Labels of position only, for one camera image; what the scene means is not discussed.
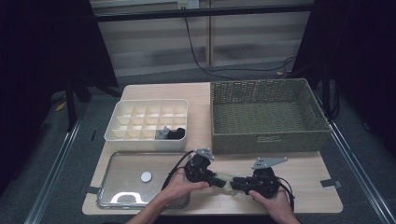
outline wicker basket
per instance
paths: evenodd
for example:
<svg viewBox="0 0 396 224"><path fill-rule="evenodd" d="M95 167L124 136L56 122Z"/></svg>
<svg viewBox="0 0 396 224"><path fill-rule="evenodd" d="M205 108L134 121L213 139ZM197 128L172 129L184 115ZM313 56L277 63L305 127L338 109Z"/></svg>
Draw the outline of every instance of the wicker basket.
<svg viewBox="0 0 396 224"><path fill-rule="evenodd" d="M210 89L214 153L318 151L331 135L305 79L213 82Z"/></svg>

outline wire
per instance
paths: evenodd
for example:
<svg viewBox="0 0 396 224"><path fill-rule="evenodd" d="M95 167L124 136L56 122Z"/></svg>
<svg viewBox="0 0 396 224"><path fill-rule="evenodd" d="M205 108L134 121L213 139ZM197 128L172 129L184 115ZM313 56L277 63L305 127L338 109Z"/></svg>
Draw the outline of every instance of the wire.
<svg viewBox="0 0 396 224"><path fill-rule="evenodd" d="M172 176L175 174L175 172L177 171L177 169L180 168L180 167L178 167L178 166L179 166L179 165L184 161L184 159L185 159L187 156L189 156L193 151L194 151L194 150L188 151L188 152L186 152L186 153L181 157L181 159L177 162L177 164L175 165L175 167L174 167L174 168L172 169L172 171L169 173L168 177L166 177L166 180L165 180L165 182L163 183L163 187L161 188L161 190L165 189L166 186L168 186L169 181L172 179Z"/></svg>
<svg viewBox="0 0 396 224"><path fill-rule="evenodd" d="M294 212L294 195L293 195L293 190L291 189L291 185L289 184L288 181L286 181L284 178L280 178L280 180L283 180L284 182L286 182L289 186L289 188L286 188L285 185L283 185L282 183L279 182L279 185L289 194L289 201L290 201L290 207L291 207L291 211Z"/></svg>
<svg viewBox="0 0 396 224"><path fill-rule="evenodd" d="M276 68L271 68L271 69L248 69L248 68L206 69L206 68L203 68L203 67L198 63L198 60L197 60L197 58L196 58L196 55L195 55L195 52L194 52L194 49L193 49L193 46L192 46L192 42L191 42L190 26L189 26L189 22L188 22L188 20L187 20L186 17L184 18L184 22L186 23L187 34L188 34L188 36L189 36L190 49L191 49L192 58L194 59L196 65L197 65L203 72L205 72L207 75L212 76L212 77L224 77L224 78L228 78L228 79L230 79L230 80L237 80L237 79L234 79L234 78L231 78L231 77L219 76L219 75L215 75L215 74L212 74L212 73L224 72L224 71L271 72L271 71L275 71L275 70L280 69L280 68L284 68L284 73L283 73L283 74L286 74L286 65L287 65L288 63L292 62L292 61L296 58L296 56L289 57L289 58L285 59L285 61L283 61L283 64L282 64L281 66L276 67Z"/></svg>

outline gray carpet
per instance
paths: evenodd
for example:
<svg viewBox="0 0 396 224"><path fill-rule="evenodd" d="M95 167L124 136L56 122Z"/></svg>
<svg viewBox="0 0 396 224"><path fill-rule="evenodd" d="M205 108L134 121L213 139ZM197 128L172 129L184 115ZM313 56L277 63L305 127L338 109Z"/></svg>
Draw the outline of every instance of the gray carpet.
<svg viewBox="0 0 396 224"><path fill-rule="evenodd" d="M279 63L246 64L239 67L267 69L281 65ZM216 75L227 75L233 79L278 78L275 72L221 71ZM147 83L181 83L228 80L212 77L199 69L161 74L120 77L122 91L126 85ZM96 163L103 148L104 134L114 105L119 98L90 89L92 100L85 115L81 118L78 135L68 154L60 178L49 200L41 223L123 223L129 216L85 216L81 206L85 199L85 190L89 186ZM46 180L50 167L62 145L67 129L66 110L55 112L54 105L44 122L41 137L37 141L34 153L25 163L19 178L12 181L0 198L0 223L23 223L32 207L38 192ZM365 171L375 182L387 203L394 211L396 199L395 186L396 160L382 146L375 133L367 132L362 120L350 104L341 97L340 114L336 123L353 152L359 158ZM303 223L381 223L374 208L362 191L355 176L351 173L334 141L320 151L332 179L341 180L343 187L338 193L344 205L340 214L298 214ZM267 216L254 217L160 217L157 223L271 223Z"/></svg>

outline metal tray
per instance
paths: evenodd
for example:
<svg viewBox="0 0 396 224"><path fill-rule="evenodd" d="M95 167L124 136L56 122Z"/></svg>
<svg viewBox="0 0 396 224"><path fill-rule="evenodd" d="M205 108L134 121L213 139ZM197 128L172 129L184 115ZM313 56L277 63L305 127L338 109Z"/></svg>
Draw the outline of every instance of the metal tray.
<svg viewBox="0 0 396 224"><path fill-rule="evenodd" d="M102 209L144 208L161 191L169 172L183 155L184 153L114 153L98 192L97 206ZM148 182L142 180L145 172L151 173ZM167 208L184 208L189 201L190 195L168 204Z"/></svg>

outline black object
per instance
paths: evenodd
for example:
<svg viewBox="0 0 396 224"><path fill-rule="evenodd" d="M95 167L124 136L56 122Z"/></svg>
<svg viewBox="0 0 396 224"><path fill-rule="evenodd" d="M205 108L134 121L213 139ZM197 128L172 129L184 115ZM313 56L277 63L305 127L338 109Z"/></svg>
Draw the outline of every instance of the black object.
<svg viewBox="0 0 396 224"><path fill-rule="evenodd" d="M246 195L250 190L255 190L265 198L273 198L280 186L271 167L255 170L253 176L234 177L230 184L233 189L242 190Z"/></svg>
<svg viewBox="0 0 396 224"><path fill-rule="evenodd" d="M169 131L167 138L168 139L182 139L186 135L186 130L182 128L178 128L175 132L174 131Z"/></svg>
<svg viewBox="0 0 396 224"><path fill-rule="evenodd" d="M184 166L187 179L190 182L205 181L209 186L224 187L226 182L216 178L216 173L207 169L209 165L210 160L208 158L195 154Z"/></svg>
<svg viewBox="0 0 396 224"><path fill-rule="evenodd" d="M161 190L165 189L166 186L168 186L169 181L171 181L173 175L175 174L175 172L177 171L177 169L179 168L178 166L183 162L183 160L188 157L192 152L194 152L194 150L190 150L188 152L186 152L186 154L184 154L181 159L177 162L177 164L174 166L174 168L172 169L172 171L169 173L168 177L166 177L165 181L163 182L163 187L161 188Z"/></svg>

